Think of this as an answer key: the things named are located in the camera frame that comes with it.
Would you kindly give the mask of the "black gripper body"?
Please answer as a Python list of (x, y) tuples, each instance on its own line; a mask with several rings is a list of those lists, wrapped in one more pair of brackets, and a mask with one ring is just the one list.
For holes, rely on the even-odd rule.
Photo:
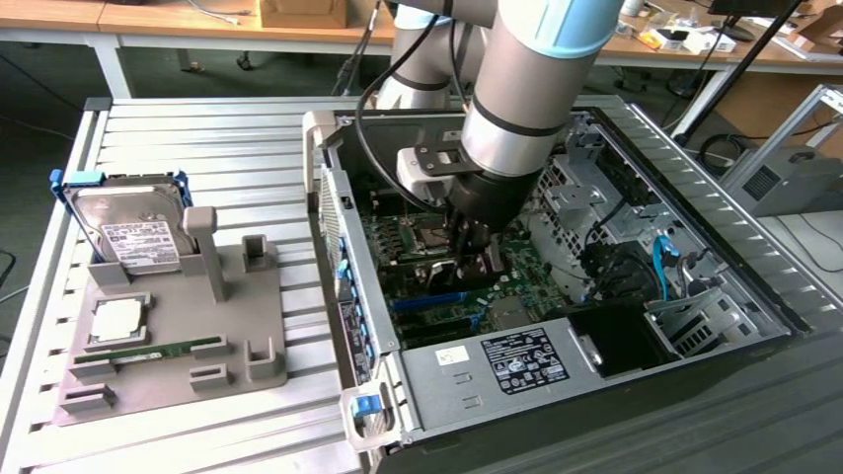
[(448, 200), (460, 215), (499, 233), (519, 215), (535, 190), (538, 173), (503, 177), (491, 172), (458, 175)]

